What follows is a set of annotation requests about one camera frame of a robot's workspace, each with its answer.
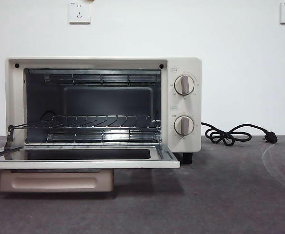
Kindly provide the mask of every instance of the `cream toaster oven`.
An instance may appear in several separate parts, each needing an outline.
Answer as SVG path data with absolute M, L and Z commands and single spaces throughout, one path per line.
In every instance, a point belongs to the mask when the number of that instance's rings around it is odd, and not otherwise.
M 198 58 L 10 58 L 0 191 L 111 191 L 201 148 Z

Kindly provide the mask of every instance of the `timer knob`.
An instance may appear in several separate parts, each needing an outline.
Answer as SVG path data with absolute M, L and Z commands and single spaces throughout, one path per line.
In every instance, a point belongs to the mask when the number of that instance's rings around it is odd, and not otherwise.
M 186 136 L 193 131 L 194 122 L 188 116 L 180 116 L 175 120 L 174 128 L 179 135 Z
M 178 94 L 185 96 L 194 90 L 195 82 L 189 75 L 182 75 L 177 77 L 174 88 Z

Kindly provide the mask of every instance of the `gray table surface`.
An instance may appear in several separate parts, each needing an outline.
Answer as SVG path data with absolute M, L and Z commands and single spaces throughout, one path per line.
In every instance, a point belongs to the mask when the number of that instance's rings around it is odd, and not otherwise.
M 44 233 L 285 234 L 285 136 L 203 138 L 192 165 L 115 170 L 111 193 L 0 193 L 0 234 Z

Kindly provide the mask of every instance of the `open oven door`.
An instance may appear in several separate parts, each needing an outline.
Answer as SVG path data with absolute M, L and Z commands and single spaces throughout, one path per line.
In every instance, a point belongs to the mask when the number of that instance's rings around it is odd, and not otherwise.
M 23 146 L 0 148 L 0 169 L 179 168 L 164 145 Z

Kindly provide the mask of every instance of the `black power cord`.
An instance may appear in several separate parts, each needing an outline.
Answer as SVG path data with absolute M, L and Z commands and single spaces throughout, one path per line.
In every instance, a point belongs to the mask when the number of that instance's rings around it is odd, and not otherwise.
M 211 140 L 211 142 L 217 144 L 221 140 L 223 141 L 224 145 L 226 146 L 233 146 L 235 144 L 235 141 L 240 141 L 240 142 L 246 142 L 252 139 L 252 135 L 250 133 L 246 132 L 235 132 L 238 128 L 242 127 L 252 127 L 252 128 L 257 128 L 259 130 L 262 130 L 265 133 L 265 139 L 267 142 L 270 143 L 276 143 L 277 142 L 277 137 L 274 132 L 269 132 L 268 130 L 261 128 L 259 126 L 253 125 L 253 124 L 241 124 L 238 125 L 237 127 L 234 127 L 228 132 L 224 132 L 220 129 L 217 129 L 211 124 L 208 123 L 201 123 L 202 125 L 210 127 L 208 130 L 205 132 L 205 136 Z M 246 138 L 236 138 L 234 135 L 244 135 Z

